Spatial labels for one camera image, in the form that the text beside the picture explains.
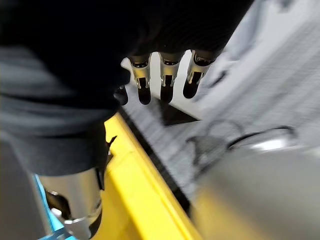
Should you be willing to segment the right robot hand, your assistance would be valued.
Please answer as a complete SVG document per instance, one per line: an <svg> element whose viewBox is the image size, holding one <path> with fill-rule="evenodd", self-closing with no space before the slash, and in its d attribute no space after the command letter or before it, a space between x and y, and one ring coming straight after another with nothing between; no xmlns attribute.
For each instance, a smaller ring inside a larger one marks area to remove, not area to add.
<svg viewBox="0 0 320 240"><path fill-rule="evenodd" d="M3 0L0 127L39 177L51 212L77 239L102 218L109 144L104 123L128 98L151 100L151 55L160 56L162 101L173 97L192 52L183 95L193 98L252 5L250 0Z"/></svg>

